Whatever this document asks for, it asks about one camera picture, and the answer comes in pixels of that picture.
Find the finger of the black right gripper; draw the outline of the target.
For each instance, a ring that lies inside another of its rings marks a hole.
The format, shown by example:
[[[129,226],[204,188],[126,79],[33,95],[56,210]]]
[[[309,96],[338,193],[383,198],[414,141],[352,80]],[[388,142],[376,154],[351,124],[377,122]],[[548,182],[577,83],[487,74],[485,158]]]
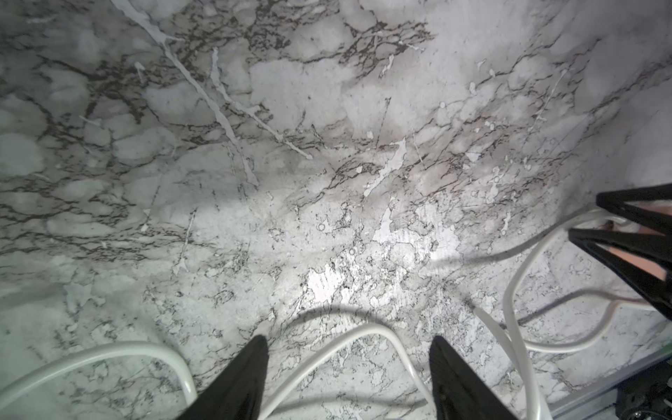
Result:
[[[604,264],[668,320],[671,318],[671,238],[595,229],[570,229],[568,238]],[[656,276],[632,261],[638,257],[663,270]]]
[[[655,210],[655,204],[663,201],[671,201],[670,184],[601,192],[596,196],[599,208],[659,234],[670,234],[671,215]]]

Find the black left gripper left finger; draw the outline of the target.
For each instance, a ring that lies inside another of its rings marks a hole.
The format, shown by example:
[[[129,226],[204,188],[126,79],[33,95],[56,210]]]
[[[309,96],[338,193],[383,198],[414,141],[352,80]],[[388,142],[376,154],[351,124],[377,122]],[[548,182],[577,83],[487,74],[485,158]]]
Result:
[[[268,341],[257,335],[178,419],[259,419],[268,363]]]

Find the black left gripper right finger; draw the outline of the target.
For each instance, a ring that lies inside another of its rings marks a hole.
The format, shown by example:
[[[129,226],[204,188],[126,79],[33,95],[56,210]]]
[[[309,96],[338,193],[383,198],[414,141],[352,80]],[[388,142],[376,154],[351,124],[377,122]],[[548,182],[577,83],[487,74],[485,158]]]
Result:
[[[429,362],[437,419],[516,420],[443,337],[434,337]]]

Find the pink power strip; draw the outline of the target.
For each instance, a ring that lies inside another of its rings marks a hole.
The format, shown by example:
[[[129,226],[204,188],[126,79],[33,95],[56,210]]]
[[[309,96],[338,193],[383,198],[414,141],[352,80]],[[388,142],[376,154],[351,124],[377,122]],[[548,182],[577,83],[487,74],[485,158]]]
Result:
[[[661,281],[671,276],[670,250],[663,250],[665,246],[671,246],[670,236],[663,236],[642,225],[637,227],[637,231],[615,227],[614,232],[621,238],[601,250],[600,261],[616,275],[627,282],[642,279],[644,273]]]

